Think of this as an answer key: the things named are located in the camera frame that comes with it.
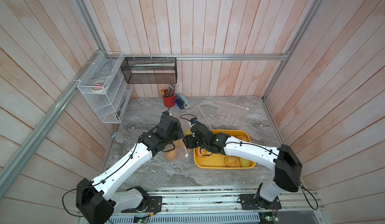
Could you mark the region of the clear zipper bag pink zip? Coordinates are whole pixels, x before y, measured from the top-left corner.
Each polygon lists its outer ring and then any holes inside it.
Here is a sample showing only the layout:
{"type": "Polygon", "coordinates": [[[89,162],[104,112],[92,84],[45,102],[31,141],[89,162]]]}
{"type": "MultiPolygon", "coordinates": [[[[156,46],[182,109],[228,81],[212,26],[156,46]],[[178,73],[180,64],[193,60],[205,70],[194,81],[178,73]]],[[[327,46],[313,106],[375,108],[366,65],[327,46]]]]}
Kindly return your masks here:
{"type": "MultiPolygon", "coordinates": [[[[188,122],[184,122],[181,124],[181,128],[182,128],[183,134],[188,135],[188,131],[190,130],[190,124],[188,122]]],[[[175,160],[173,160],[171,162],[184,160],[186,158],[193,156],[193,151],[191,149],[186,149],[182,139],[179,139],[179,140],[173,142],[175,149],[177,149],[177,156],[176,156],[175,160]]]]}

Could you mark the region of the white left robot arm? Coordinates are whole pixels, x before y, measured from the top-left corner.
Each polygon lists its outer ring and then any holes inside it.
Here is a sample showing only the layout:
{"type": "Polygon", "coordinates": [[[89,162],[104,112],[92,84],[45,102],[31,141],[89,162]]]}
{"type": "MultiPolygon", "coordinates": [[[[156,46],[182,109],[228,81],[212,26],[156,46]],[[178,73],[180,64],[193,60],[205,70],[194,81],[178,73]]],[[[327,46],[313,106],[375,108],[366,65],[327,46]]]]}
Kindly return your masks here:
{"type": "Polygon", "coordinates": [[[160,123],[141,134],[134,147],[107,171],[92,180],[80,181],[76,188],[76,207],[88,223],[104,224],[113,214],[126,210],[147,212],[149,195],[143,188],[118,189],[139,167],[182,138],[179,120],[164,114],[160,123]]]}

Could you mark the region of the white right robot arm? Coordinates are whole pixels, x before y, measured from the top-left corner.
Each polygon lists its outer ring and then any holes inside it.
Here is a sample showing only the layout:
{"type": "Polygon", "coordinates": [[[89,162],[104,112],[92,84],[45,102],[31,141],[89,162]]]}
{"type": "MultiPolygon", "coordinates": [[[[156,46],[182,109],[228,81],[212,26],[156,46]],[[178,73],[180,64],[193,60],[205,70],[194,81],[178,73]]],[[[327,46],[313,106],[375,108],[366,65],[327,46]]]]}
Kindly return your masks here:
{"type": "Polygon", "coordinates": [[[183,138],[188,149],[206,151],[204,157],[214,154],[225,157],[237,157],[260,164],[274,171],[274,176],[258,186],[255,195],[241,195],[243,209],[247,203],[258,209],[279,210],[282,208],[279,195],[285,191],[298,192],[301,183],[302,164],[294,151],[288,145],[267,147],[243,141],[229,134],[213,133],[205,124],[196,118],[189,121],[191,134],[183,138]]]}

